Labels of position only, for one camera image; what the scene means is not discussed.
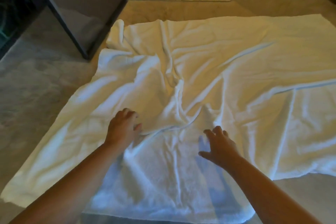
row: dark metal frame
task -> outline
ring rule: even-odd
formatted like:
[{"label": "dark metal frame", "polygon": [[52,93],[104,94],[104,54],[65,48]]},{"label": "dark metal frame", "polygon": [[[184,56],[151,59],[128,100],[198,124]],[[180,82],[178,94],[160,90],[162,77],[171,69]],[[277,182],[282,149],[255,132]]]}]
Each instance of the dark metal frame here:
[{"label": "dark metal frame", "polygon": [[69,35],[69,37],[71,38],[71,40],[73,41],[73,43],[75,44],[75,46],[77,47],[77,49],[79,50],[79,52],[81,53],[82,57],[84,59],[90,60],[94,56],[95,52],[97,51],[97,49],[99,48],[99,46],[101,45],[101,43],[103,42],[103,40],[105,39],[107,33],[110,30],[110,27],[116,21],[117,17],[121,13],[121,11],[124,9],[124,7],[125,7],[125,5],[127,3],[127,0],[121,0],[120,4],[117,6],[117,9],[112,13],[112,15],[110,16],[110,18],[105,23],[105,25],[107,27],[104,27],[103,30],[98,34],[98,36],[93,41],[93,43],[88,48],[88,50],[85,50],[85,48],[83,48],[80,45],[80,43],[76,40],[75,36],[69,30],[69,28],[67,27],[66,23],[62,19],[61,15],[57,11],[56,5],[53,3],[53,1],[52,0],[46,0],[46,2],[48,4],[50,10],[53,12],[54,16],[57,18],[57,20],[59,21],[59,23],[62,25],[62,27],[64,28],[64,30],[66,31],[66,33]]}]

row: white towel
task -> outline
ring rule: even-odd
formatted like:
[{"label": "white towel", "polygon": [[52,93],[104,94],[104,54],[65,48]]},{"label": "white towel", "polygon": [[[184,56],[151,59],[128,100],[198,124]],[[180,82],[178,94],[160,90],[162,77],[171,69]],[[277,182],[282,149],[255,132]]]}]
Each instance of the white towel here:
[{"label": "white towel", "polygon": [[3,190],[26,207],[103,143],[129,107],[143,135],[109,169],[86,212],[242,223],[235,181],[197,156],[221,125],[271,179],[336,176],[336,29],[320,15],[117,21],[92,81],[77,90]]}]

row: tiled floor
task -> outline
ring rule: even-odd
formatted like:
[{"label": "tiled floor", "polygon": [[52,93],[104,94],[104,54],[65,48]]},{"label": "tiled floor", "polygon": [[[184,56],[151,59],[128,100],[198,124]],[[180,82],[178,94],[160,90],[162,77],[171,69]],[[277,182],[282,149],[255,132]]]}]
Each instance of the tiled floor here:
[{"label": "tiled floor", "polygon": [[[129,1],[120,18],[129,25],[157,19],[181,21],[313,13],[321,13],[336,25],[336,5],[328,0]],[[98,54],[90,62],[83,60],[52,13],[45,10],[0,61],[0,191],[47,132],[70,96],[90,81],[97,58]],[[276,183],[323,223],[334,223],[336,177],[311,174]],[[21,210],[0,202],[0,224],[8,223]],[[145,222],[83,214],[82,223]],[[261,222],[254,216],[248,223]]]}]

